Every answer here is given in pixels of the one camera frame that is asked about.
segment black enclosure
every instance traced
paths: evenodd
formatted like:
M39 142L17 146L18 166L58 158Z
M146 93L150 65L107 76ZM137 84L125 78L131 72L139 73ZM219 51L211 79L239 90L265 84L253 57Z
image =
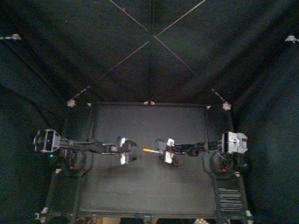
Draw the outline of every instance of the black enclosure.
M299 223L298 0L3 0L0 21L0 223L37 223L45 205L70 220L219 218L223 189L255 224ZM82 177L53 174L34 152L49 128L79 141L130 137L138 160L89 154ZM249 137L245 185L211 180L209 154L175 169L142 152L157 138L227 130Z

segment small object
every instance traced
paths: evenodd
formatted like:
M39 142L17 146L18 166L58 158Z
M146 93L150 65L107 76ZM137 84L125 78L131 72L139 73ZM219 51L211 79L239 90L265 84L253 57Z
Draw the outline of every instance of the small object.
M222 149L227 153L245 154L249 150L249 138L243 133L225 133L222 136Z
M13 36L13 40L23 40L23 39L22 39L21 35L17 33Z
M223 103L223 109L225 110L231 110L231 104L229 104L227 102Z
M288 38L286 38L286 40L285 40L286 42L299 42L299 39L294 36L294 35L290 35Z
M169 138L167 145L174 146L174 140L171 138Z
M49 207L46 207L43 210L42 210L42 214L47 214L49 213Z
M167 164L171 164L174 162L174 154L170 151L165 153L165 162Z
M143 149L145 152L153 152L158 154L163 154L159 150L150 150L150 149Z
M42 216L39 213L35 213L35 219L39 221L42 219Z
M55 173L59 174L62 172L62 169L57 169Z
M74 99L70 99L70 100L67 101L67 103L69 103L69 107L70 107L70 108L74 108L74 107L77 106L77 101L75 101Z

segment black curtain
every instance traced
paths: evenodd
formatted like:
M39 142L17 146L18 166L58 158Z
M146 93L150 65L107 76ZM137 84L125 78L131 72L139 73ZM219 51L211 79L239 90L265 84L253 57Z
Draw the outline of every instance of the black curtain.
M299 223L299 45L286 44L237 103L249 136L247 198L255 223Z
M6 23L0 35L13 33ZM34 152L34 136L62 131L66 106L26 43L2 41L0 57L0 223L26 224L45 207L51 181L50 158Z

